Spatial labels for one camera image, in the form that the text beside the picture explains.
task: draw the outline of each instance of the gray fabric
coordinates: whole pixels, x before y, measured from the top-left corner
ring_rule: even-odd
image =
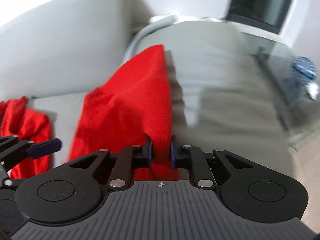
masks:
[[[164,44],[180,144],[224,148],[293,176],[268,87],[242,35],[228,23],[183,22],[145,37],[136,52]]]
[[[27,107],[47,114],[52,126],[52,137],[62,140],[62,149],[54,154],[54,167],[67,160],[84,95],[85,93],[76,93],[29,100]]]
[[[130,0],[53,0],[0,28],[0,101],[88,91],[120,66]]]

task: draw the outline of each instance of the red garment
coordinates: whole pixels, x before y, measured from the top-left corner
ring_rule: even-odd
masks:
[[[174,180],[170,165],[172,108],[162,45],[152,46],[122,65],[103,86],[84,98],[69,160],[107,148],[153,142],[151,169],[135,171],[136,180]]]
[[[48,117],[26,108],[28,99],[22,97],[0,102],[0,118],[3,118],[0,134],[2,137],[17,134],[20,140],[32,140],[36,143],[51,139],[51,127]],[[49,169],[50,156],[37,160],[27,158],[16,165],[10,173],[12,179],[30,178]]]

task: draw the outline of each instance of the gray ribbed plate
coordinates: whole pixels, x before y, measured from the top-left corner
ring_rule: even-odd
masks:
[[[26,223],[13,240],[311,240],[316,234],[298,218],[277,224],[243,219],[210,190],[188,180],[136,181],[113,192],[91,217],[73,225],[47,227]]]

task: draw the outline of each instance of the red cloth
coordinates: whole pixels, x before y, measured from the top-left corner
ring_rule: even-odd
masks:
[[[84,98],[69,160],[107,148],[153,142],[151,169],[135,171],[136,180],[174,180],[170,165],[172,108],[162,45],[152,46],[122,65],[103,86]]]
[[[51,139],[51,127],[48,117],[26,108],[28,99],[22,97],[0,102],[0,118],[3,118],[0,134],[2,137],[17,134],[20,140],[32,140],[36,143]],[[12,179],[30,178],[49,169],[50,156],[37,160],[27,158],[16,165],[10,173]]]

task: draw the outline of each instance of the sofa backrest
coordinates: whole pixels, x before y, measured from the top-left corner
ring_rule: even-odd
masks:
[[[92,90],[121,64],[130,0],[53,0],[0,28],[0,101]]]

